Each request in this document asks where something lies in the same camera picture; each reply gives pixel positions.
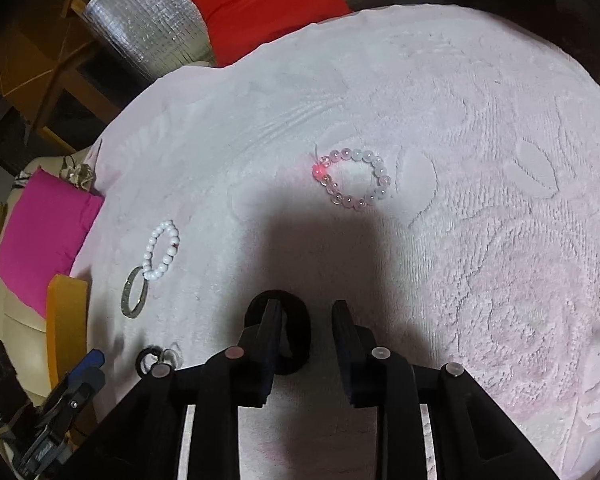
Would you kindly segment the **orange cardboard box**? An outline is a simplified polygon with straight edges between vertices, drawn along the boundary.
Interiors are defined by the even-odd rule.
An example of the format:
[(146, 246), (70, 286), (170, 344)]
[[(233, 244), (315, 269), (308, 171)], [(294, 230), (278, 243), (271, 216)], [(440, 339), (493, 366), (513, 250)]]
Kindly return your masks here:
[(57, 274), (47, 286), (46, 352), (52, 388), (87, 354), (87, 300), (86, 281)]

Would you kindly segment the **cream leather headboard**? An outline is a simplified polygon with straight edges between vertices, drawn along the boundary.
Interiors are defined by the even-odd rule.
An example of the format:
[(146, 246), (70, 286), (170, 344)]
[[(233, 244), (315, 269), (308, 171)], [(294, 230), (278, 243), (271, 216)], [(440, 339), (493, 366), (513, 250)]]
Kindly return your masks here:
[[(13, 190), (0, 202), (0, 240), (21, 192)], [(50, 394), (46, 352), (46, 321), (25, 306), (0, 279), (0, 340), (14, 364), (21, 387), (38, 405)]]

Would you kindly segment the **magenta cushion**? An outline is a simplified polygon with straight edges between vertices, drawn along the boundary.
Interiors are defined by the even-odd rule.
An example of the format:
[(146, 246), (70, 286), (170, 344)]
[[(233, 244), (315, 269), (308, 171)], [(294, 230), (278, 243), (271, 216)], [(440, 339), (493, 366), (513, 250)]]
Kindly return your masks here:
[(38, 168), (12, 207), (0, 243), (0, 279), (41, 318), (48, 285), (70, 273), (103, 203)]

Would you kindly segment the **beige crumpled cloth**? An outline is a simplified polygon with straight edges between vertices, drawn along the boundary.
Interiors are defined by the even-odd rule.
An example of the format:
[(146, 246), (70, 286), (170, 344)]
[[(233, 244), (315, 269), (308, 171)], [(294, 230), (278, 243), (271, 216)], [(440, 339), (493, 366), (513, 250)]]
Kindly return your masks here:
[(96, 155), (86, 154), (84, 158), (79, 158), (77, 154), (66, 155), (59, 177), (81, 191), (91, 192), (96, 181), (96, 162)]

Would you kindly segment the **wooden cabinet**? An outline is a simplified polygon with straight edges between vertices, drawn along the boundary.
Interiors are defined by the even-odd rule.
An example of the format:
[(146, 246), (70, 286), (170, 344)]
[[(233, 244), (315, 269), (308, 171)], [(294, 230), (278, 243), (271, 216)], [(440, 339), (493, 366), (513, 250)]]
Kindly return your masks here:
[(96, 38), (88, 0), (0, 0), (0, 166), (89, 146), (137, 92)]

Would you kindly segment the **red cushion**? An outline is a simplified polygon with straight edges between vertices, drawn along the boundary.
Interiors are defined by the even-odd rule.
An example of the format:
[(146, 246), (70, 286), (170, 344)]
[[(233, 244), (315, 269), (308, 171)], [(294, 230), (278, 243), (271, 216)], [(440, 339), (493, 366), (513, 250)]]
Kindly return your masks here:
[(234, 64), (261, 44), (350, 13), (346, 0), (190, 0), (198, 9), (215, 64)]

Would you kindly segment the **silver foil insulation panel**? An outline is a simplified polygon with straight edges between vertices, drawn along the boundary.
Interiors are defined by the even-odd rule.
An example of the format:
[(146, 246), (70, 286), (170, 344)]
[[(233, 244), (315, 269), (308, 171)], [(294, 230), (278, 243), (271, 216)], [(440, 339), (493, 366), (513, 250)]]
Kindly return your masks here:
[[(341, 18), (388, 1), (346, 0), (350, 13)], [(219, 67), (204, 20), (190, 0), (88, 0), (83, 17), (99, 38), (150, 80), (196, 62)]]

